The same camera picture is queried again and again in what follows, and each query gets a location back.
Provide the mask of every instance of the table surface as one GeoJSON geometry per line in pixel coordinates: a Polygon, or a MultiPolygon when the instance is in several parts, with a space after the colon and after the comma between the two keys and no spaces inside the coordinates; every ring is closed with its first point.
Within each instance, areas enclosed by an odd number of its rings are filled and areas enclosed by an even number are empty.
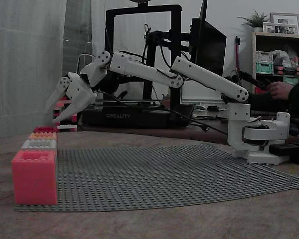
{"type": "MultiPolygon", "coordinates": [[[[234,201],[126,212],[15,212],[10,162],[28,135],[0,139],[0,239],[9,238],[297,238],[299,190],[234,201]]],[[[197,143],[193,140],[108,132],[58,134],[58,147],[156,147],[197,143]]],[[[226,152],[231,147],[215,144],[226,152]]],[[[299,176],[299,166],[274,168],[299,176]]]]}

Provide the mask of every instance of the computer monitor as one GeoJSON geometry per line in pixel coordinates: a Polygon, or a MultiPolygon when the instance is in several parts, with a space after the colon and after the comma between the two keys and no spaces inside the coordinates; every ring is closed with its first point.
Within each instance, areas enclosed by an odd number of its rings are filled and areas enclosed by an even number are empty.
{"type": "Polygon", "coordinates": [[[207,0],[203,1],[200,18],[191,26],[189,49],[191,61],[217,75],[223,75],[227,37],[206,22],[207,0]]]}

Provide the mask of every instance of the picture frame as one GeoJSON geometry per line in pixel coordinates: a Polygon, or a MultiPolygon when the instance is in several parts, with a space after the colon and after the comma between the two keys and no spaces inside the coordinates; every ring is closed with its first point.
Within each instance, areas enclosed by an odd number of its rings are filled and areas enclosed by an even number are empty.
{"type": "Polygon", "coordinates": [[[263,22],[263,28],[265,33],[299,35],[298,26],[292,24],[263,22]]]}
{"type": "Polygon", "coordinates": [[[270,13],[270,22],[280,23],[280,24],[297,25],[298,32],[299,32],[299,14],[271,12],[270,13]]]}

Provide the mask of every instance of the person's hand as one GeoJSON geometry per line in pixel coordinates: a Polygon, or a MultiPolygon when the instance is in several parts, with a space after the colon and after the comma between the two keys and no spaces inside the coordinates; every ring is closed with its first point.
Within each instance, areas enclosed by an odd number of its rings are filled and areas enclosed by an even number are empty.
{"type": "Polygon", "coordinates": [[[289,93],[293,88],[292,85],[286,82],[274,82],[267,86],[267,90],[271,92],[274,100],[285,100],[289,98],[289,93]]]}

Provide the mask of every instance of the white robotic arm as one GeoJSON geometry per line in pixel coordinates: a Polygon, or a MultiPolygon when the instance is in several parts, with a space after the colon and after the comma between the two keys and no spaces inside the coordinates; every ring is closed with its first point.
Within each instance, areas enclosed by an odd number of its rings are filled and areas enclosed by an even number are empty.
{"type": "Polygon", "coordinates": [[[106,51],[101,52],[93,63],[82,69],[81,74],[87,74],[89,84],[75,74],[69,73],[68,78],[62,78],[57,89],[47,102],[51,108],[63,95],[67,95],[72,104],[57,117],[54,122],[70,117],[94,103],[95,95],[91,87],[96,86],[107,74],[107,68],[126,76],[137,76],[145,80],[157,82],[172,88],[180,88],[184,78],[190,78],[204,86],[220,91],[238,104],[228,104],[229,129],[228,143],[235,149],[237,157],[248,159],[249,163],[279,164],[287,161],[287,157],[278,157],[269,153],[269,146],[281,144],[289,136],[290,115],[278,113],[277,120],[258,121],[250,117],[250,105],[244,104],[248,99],[248,91],[229,80],[220,77],[181,57],[177,57],[172,70],[175,73],[146,66],[133,59],[131,55],[115,52],[113,57],[106,51]],[[247,140],[264,141],[263,145],[254,145],[247,140]]]}

